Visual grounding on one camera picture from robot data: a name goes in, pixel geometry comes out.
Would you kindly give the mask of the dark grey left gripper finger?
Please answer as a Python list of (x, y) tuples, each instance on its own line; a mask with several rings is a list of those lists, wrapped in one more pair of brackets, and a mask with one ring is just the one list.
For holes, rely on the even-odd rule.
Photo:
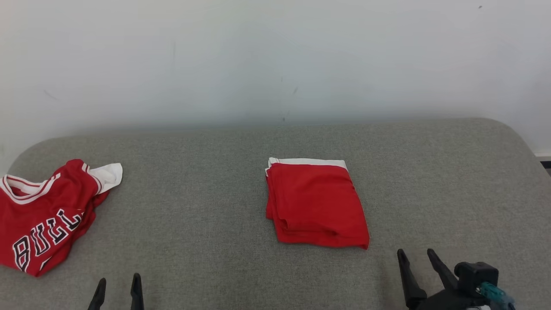
[(139, 273), (134, 273), (132, 285), (130, 288), (130, 296), (132, 298), (130, 310), (144, 310), (143, 286)]
[(98, 286), (94, 292), (88, 310), (100, 310), (105, 300), (106, 279), (100, 279)]

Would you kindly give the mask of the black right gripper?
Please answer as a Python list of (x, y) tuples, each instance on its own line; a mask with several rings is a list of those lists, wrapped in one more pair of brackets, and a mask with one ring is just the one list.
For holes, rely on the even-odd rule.
[(445, 290), (427, 296), (411, 270), (411, 263), (403, 249), (398, 249), (397, 258), (401, 273), (405, 303), (410, 310), (488, 310), (489, 300), (476, 291), (457, 289), (458, 280), (431, 248), (427, 255), (434, 271), (439, 275)]

